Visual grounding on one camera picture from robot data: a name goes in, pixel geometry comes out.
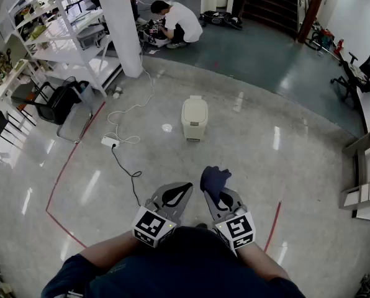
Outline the dark blue cloth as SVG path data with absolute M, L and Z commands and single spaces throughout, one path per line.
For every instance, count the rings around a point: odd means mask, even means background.
M 220 193 L 223 191 L 227 179 L 232 176 L 228 169 L 220 170 L 218 166 L 207 166 L 201 176 L 200 189 L 208 193 L 213 203 L 218 206 Z

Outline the person's dark blue clothing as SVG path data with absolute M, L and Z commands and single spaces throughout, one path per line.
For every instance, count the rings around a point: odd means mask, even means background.
M 305 298 L 290 280 L 265 281 L 206 225 L 179 227 L 161 245 L 137 249 L 111 269 L 79 253 L 68 258 L 41 298 Z

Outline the grey box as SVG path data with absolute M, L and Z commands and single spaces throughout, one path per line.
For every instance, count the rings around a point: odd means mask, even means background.
M 101 46 L 101 40 L 106 36 L 106 30 L 102 24 L 93 24 L 87 26 L 78 35 L 78 42 L 83 50 L 90 47 Z

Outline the white shelving unit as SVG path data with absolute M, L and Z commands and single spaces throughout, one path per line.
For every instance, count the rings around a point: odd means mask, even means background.
M 45 61 L 48 67 L 45 74 L 58 79 L 74 76 L 78 80 L 89 81 L 102 95 L 122 71 L 122 65 L 115 51 L 110 51 L 112 43 L 101 7 L 91 9 L 81 5 L 85 0 L 15 0 L 8 9 L 13 16 L 22 3 L 29 3 L 29 12 L 19 23 L 13 23 L 17 36 L 22 29 L 35 23 L 38 32 L 35 37 L 21 37 L 21 42 L 32 59 Z M 83 50 L 77 35 L 87 26 L 102 24 L 106 36 L 100 47 Z

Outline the dark wooden staircase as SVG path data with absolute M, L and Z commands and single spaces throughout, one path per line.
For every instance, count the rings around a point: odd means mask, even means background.
M 298 0 L 244 0 L 241 16 L 295 39 L 299 30 Z

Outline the person's right forearm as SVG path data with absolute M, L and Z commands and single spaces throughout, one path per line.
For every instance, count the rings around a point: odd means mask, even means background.
M 255 242 L 237 248 L 236 253 L 249 268 L 265 281 L 275 278 L 291 280 L 286 271 Z

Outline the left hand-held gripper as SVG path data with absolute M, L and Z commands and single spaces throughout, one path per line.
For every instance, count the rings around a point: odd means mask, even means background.
M 181 225 L 181 216 L 193 192 L 193 184 L 177 182 L 159 187 L 141 206 L 132 224 L 135 238 L 156 248 Z

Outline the white side table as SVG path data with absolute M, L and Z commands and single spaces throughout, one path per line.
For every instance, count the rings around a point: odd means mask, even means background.
M 5 100 L 11 104 L 12 93 L 27 80 L 41 86 L 47 77 L 41 69 L 35 70 L 29 60 L 21 59 L 0 84 L 0 101 Z

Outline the person's left forearm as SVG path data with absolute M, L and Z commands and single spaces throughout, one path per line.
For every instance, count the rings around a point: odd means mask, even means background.
M 132 231 L 128 231 L 91 245 L 79 254 L 98 268 L 108 270 L 122 259 L 130 256 L 139 244 L 139 239 L 133 236 Z

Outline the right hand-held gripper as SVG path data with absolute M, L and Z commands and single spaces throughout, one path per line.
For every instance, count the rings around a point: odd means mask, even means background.
M 208 192 L 204 192 L 213 218 L 213 229 L 221 240 L 236 254 L 239 248 L 255 241 L 255 225 L 246 205 L 237 192 L 224 188 L 216 204 Z

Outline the open white case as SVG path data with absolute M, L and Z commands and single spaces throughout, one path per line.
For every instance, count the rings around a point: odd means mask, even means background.
M 138 37 L 142 42 L 149 43 L 155 47 L 163 47 L 171 43 L 171 40 L 158 28 L 163 25 L 161 20 L 149 20 L 146 24 L 137 27 Z

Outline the beige plastic trash bin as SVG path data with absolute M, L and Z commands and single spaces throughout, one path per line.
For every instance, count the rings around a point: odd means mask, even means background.
M 208 123 L 208 105 L 202 96 L 190 96 L 183 103 L 181 122 L 186 140 L 201 141 Z

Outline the brown wooden post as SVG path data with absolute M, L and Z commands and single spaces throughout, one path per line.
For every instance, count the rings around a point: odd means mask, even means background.
M 297 41 L 299 43 L 305 43 L 305 41 L 307 40 L 307 37 L 309 36 L 312 25 L 315 22 L 317 12 L 319 10 L 321 2 L 322 0 L 305 0 L 307 9 L 305 12 L 304 20 L 302 22 L 302 25 L 300 27 L 300 30 L 297 36 Z

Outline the grey shelf unit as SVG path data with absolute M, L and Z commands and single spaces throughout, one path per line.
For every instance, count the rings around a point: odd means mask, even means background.
M 370 131 L 343 150 L 352 159 L 356 185 L 341 191 L 339 208 L 352 211 L 352 218 L 370 220 Z

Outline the black chair with metal frame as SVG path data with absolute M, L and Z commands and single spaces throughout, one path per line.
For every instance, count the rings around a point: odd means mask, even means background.
M 51 97 L 47 99 L 47 102 L 45 104 L 37 102 L 37 98 L 39 97 L 39 95 L 42 94 L 42 91 L 47 86 L 53 90 Z M 91 105 L 84 101 L 80 93 L 76 90 L 76 87 L 64 88 L 61 85 L 57 88 L 53 88 L 48 81 L 44 82 L 41 87 L 36 90 L 32 99 L 27 99 L 27 97 L 20 95 L 16 89 L 11 95 L 11 101 L 20 105 L 24 104 L 34 106 L 37 110 L 38 116 L 42 120 L 58 125 L 58 129 L 56 131 L 56 135 L 58 138 L 61 138 L 73 144 L 78 144 L 81 141 L 94 115 Z M 60 135 L 60 130 L 62 126 L 64 126 L 64 123 L 73 110 L 74 106 L 79 104 L 82 104 L 83 106 L 88 108 L 89 115 L 79 137 L 76 140 L 71 140 Z

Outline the red and teal vacuum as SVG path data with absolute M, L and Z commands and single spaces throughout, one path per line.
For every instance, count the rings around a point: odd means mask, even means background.
M 310 38 L 306 39 L 305 44 L 312 50 L 318 52 L 323 48 L 329 50 L 333 43 L 333 39 L 334 36 L 329 30 L 312 27 L 312 34 Z

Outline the white square pillar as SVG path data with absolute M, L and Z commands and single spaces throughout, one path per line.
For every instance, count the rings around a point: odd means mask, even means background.
M 125 75 L 139 77 L 143 71 L 141 49 L 130 0 L 99 1 Z

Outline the grey bin with black liner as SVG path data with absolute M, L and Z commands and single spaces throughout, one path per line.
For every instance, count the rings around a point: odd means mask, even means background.
M 80 93 L 85 102 L 90 105 L 93 103 L 94 91 L 89 81 L 78 81 L 76 90 Z

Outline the small white floor object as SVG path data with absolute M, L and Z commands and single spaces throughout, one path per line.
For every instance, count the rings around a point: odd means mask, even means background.
M 109 88 L 106 93 L 113 99 L 118 99 L 123 92 L 120 86 L 114 86 L 113 88 Z

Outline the black bag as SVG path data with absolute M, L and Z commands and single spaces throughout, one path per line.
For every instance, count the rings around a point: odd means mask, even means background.
M 233 29 L 242 30 L 242 21 L 238 17 L 234 17 L 229 12 L 222 11 L 205 11 L 200 14 L 199 20 L 202 21 L 202 26 L 214 24 L 218 26 L 228 26 Z

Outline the white power strip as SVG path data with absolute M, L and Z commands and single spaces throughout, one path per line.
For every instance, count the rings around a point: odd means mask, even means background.
M 117 148 L 120 145 L 117 139 L 110 138 L 106 135 L 102 137 L 101 143 L 109 148 Z

